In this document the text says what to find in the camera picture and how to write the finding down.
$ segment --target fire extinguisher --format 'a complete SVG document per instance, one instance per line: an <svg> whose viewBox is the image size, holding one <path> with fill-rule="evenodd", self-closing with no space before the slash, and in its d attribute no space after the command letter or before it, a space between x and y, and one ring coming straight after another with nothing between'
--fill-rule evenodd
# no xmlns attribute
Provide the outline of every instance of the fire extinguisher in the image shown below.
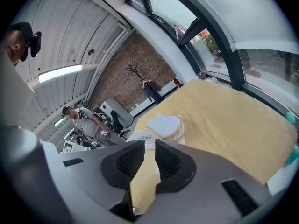
<svg viewBox="0 0 299 224"><path fill-rule="evenodd" d="M181 83L178 81L178 79L174 79L174 84L176 84L176 86L177 86L178 88L181 88L181 87L183 86L183 84L181 84Z"/></svg>

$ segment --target fluorescent light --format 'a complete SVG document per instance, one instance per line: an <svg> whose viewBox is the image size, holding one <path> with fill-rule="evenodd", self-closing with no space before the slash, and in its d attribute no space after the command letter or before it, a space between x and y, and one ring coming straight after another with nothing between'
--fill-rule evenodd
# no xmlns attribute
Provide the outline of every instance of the fluorescent light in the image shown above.
<svg viewBox="0 0 299 224"><path fill-rule="evenodd" d="M64 140L71 134L71 132L74 131L75 128L73 128L71 131L69 131L69 133L64 137Z"/></svg>
<svg viewBox="0 0 299 224"><path fill-rule="evenodd" d="M45 82L45 81L53 79L55 77L63 76L68 73L80 71L81 69L82 69L82 65L72 65L72 66L60 68L57 70L52 70L47 73L39 75L38 76L39 83Z"/></svg>
<svg viewBox="0 0 299 224"><path fill-rule="evenodd" d="M64 118L61 118L59 121L57 121L54 126L56 127L57 125L59 125L62 121L64 121L65 117Z"/></svg>

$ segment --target person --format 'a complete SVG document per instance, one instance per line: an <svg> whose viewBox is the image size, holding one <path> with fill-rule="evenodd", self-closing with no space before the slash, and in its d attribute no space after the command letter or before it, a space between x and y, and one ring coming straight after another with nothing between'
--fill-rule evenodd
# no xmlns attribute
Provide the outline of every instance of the person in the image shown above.
<svg viewBox="0 0 299 224"><path fill-rule="evenodd" d="M33 35L28 22L19 22L8 27L4 34L3 46L13 66L25 61L31 47L31 56L35 57L41 49L41 32Z"/></svg>
<svg viewBox="0 0 299 224"><path fill-rule="evenodd" d="M93 147L90 143L84 141L84 139L82 138L81 135L77 134L76 131L73 131L71 133L71 136L73 137L73 139L77 142L77 144L84 146L84 147Z"/></svg>
<svg viewBox="0 0 299 224"><path fill-rule="evenodd" d="M109 129L106 129L90 110L83 107L74 110L69 106L65 106L62 109L62 115L67 119L72 119L74 125L79 128L83 135L90 141L95 139L104 146L116 144L110 140Z"/></svg>

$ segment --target desk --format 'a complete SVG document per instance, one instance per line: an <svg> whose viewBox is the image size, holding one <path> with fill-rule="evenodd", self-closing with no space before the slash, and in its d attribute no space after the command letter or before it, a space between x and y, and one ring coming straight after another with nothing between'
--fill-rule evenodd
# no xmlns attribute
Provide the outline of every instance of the desk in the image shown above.
<svg viewBox="0 0 299 224"><path fill-rule="evenodd" d="M187 146L223 156L262 184L284 166L297 141L295 127L276 111L245 93L207 81L189 81L142 116L135 131L146 128L157 112L180 114ZM143 210L154 200L155 184L160 182L154 156L154 150L146 150L131 182L133 205Z"/></svg>

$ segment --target wooden hanger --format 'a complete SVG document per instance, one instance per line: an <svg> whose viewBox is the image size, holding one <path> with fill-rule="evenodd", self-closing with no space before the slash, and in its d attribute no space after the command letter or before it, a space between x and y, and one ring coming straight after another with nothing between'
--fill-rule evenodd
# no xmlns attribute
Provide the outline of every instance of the wooden hanger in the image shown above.
<svg viewBox="0 0 299 224"><path fill-rule="evenodd" d="M151 80L147 80L147 81L143 81L143 85L142 85L142 88L144 88L145 86L147 86L149 84L149 82L151 82Z"/></svg>

